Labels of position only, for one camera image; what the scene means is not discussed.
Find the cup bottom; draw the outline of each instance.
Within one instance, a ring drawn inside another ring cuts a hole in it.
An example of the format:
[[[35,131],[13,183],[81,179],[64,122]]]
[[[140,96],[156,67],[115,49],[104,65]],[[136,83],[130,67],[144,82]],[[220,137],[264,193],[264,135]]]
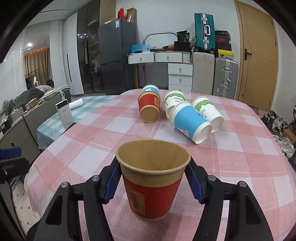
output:
[[[212,125],[209,122],[205,122],[203,124],[200,125],[200,127],[195,131],[194,135],[193,135],[193,142],[195,144],[200,144],[203,141],[205,141],[212,129]]]
[[[159,217],[159,218],[143,218],[143,217],[139,216],[138,214],[134,213],[134,212],[132,211],[130,205],[128,205],[128,206],[129,206],[129,208],[130,208],[132,214],[133,214],[136,218],[141,219],[141,220],[146,221],[146,222],[160,221],[160,220],[164,219],[164,218],[167,216],[167,214],[169,213],[169,212],[167,212],[165,215],[163,215],[163,216],[161,216],[161,217]]]
[[[146,123],[156,122],[159,118],[159,110],[152,105],[145,106],[140,111],[140,118]]]
[[[217,116],[212,119],[211,124],[213,126],[211,133],[216,132],[223,125],[224,119],[222,116]]]

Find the blue plastic bag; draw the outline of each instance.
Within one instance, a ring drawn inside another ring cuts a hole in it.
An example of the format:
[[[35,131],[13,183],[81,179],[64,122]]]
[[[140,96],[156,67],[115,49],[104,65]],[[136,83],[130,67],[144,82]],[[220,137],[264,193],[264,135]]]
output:
[[[137,44],[133,45],[131,47],[131,53],[135,53],[136,51],[142,50],[143,52],[149,52],[150,51],[150,45],[149,44]]]

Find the light blue tablecloth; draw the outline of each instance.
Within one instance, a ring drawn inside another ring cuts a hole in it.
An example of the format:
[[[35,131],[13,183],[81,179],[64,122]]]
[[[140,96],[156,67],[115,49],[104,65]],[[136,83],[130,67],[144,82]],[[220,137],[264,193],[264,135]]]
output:
[[[71,110],[74,121],[81,121],[96,108],[104,105],[115,97],[116,95],[83,97],[83,106]],[[40,149],[48,148],[50,144],[63,134],[64,131],[65,129],[59,114],[54,114],[52,117],[43,122],[37,129],[38,147]]]

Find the silver suitcase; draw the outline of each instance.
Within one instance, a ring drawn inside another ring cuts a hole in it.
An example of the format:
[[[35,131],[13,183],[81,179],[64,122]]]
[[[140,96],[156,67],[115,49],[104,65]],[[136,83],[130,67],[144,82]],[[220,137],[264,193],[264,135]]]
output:
[[[239,65],[228,58],[215,58],[215,74],[212,95],[235,98]]]
[[[215,56],[209,53],[193,53],[192,92],[212,94]]]

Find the teal suitcase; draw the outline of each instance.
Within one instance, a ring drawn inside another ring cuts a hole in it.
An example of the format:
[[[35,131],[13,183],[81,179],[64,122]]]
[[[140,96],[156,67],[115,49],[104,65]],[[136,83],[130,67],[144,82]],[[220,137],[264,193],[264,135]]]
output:
[[[213,15],[195,13],[195,44],[201,52],[215,53],[215,27]]]

